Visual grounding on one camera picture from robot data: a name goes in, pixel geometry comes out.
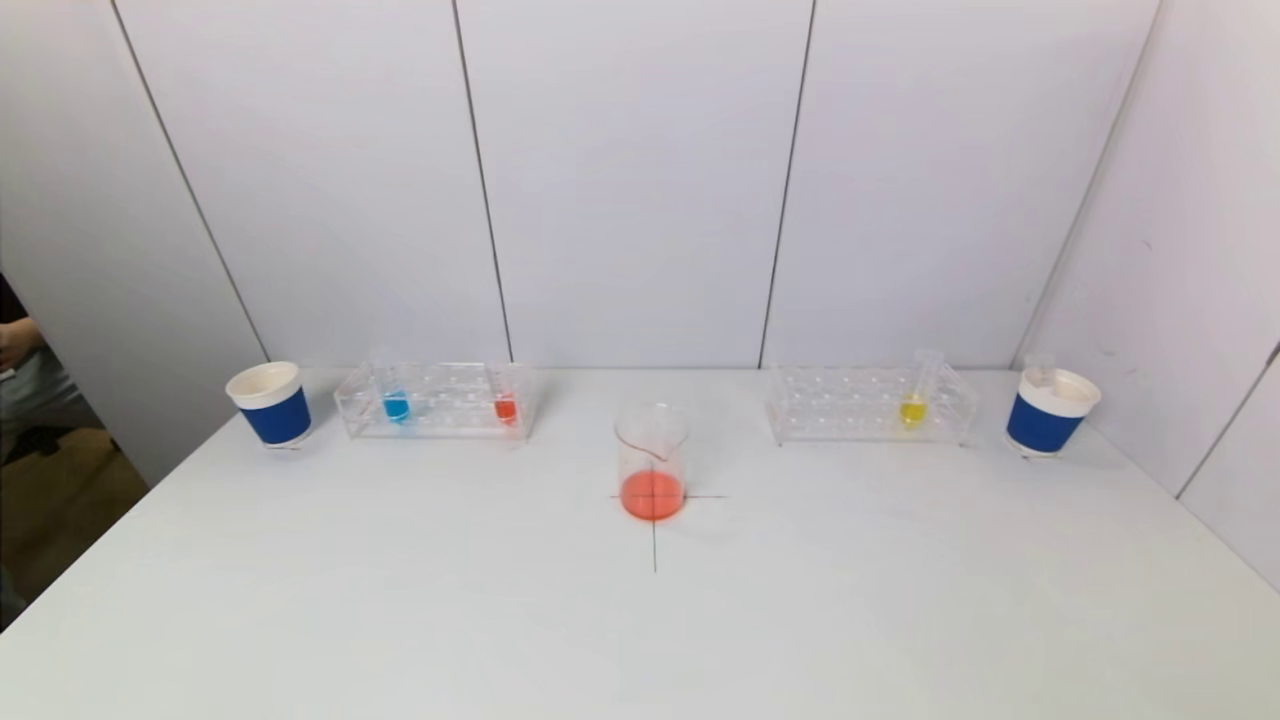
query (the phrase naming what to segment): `person's arm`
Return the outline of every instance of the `person's arm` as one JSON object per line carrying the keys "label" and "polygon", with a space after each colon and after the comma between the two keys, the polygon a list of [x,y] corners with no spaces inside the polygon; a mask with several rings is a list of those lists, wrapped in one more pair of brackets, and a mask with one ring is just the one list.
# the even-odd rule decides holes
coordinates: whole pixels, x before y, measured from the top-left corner
{"label": "person's arm", "polygon": [[0,370],[15,368],[37,347],[45,347],[45,336],[31,318],[0,324]]}

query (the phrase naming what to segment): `orange liquid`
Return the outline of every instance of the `orange liquid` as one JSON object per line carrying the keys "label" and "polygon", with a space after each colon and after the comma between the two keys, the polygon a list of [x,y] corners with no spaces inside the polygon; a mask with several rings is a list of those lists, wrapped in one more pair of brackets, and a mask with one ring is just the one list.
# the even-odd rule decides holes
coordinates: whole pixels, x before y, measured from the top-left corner
{"label": "orange liquid", "polygon": [[516,401],[509,395],[503,395],[493,401],[493,411],[504,425],[516,424]]}
{"label": "orange liquid", "polygon": [[641,520],[666,520],[685,505],[685,486],[658,470],[640,470],[622,480],[622,507]]}

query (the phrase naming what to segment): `white cup rim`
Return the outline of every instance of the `white cup rim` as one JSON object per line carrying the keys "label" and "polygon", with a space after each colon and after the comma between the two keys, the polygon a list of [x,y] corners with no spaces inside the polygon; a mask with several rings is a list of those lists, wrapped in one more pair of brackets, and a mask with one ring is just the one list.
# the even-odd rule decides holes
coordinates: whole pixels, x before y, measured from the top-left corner
{"label": "white cup rim", "polygon": [[1055,373],[1055,382],[1071,386],[1071,388],[1084,395],[1084,398],[1075,400],[1055,395],[1052,391],[1037,387],[1029,377],[1030,370],[1023,370],[1018,395],[1032,407],[1042,410],[1060,418],[1083,418],[1088,415],[1094,405],[1102,401],[1102,391],[1088,378],[1059,368]]}
{"label": "white cup rim", "polygon": [[[297,363],[289,363],[287,360],[278,360],[275,363],[262,363],[261,365],[253,365],[246,370],[241,370],[232,379],[227,380],[227,395],[234,400],[257,400],[266,397],[274,392],[279,392],[280,388],[287,387],[289,383],[297,380],[298,374],[302,372]],[[261,383],[270,379],[271,383],[265,388],[255,388],[252,392],[244,392],[243,386],[248,383]]]}

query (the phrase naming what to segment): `blue and white cup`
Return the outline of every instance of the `blue and white cup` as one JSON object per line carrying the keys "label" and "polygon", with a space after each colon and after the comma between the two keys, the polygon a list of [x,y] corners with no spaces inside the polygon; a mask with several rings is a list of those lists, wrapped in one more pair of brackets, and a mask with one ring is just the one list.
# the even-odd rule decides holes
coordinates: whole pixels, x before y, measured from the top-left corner
{"label": "blue and white cup", "polygon": [[1055,370],[1051,388],[1036,386],[1030,375],[1032,370],[1024,370],[1018,386],[1014,411],[1009,415],[1009,439],[1023,455],[1052,457],[1102,400],[1102,391],[1066,370]]}
{"label": "blue and white cup", "polygon": [[227,383],[227,395],[268,447],[294,447],[311,432],[302,372],[293,363],[255,365]]}

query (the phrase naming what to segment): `clear acrylic test tube rack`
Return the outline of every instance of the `clear acrylic test tube rack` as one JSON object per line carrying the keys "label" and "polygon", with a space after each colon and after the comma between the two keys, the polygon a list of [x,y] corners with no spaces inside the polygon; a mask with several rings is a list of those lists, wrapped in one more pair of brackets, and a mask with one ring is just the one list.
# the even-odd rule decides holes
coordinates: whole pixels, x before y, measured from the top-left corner
{"label": "clear acrylic test tube rack", "polygon": [[[380,388],[365,363],[334,392],[347,434],[404,438],[526,439],[538,411],[534,373],[522,365],[397,363],[401,388]],[[403,420],[387,415],[384,392],[407,400]]]}
{"label": "clear acrylic test tube rack", "polygon": [[964,445],[978,413],[978,393],[942,365],[924,421],[902,421],[914,368],[769,368],[768,414],[778,443],[792,441],[896,441]]}

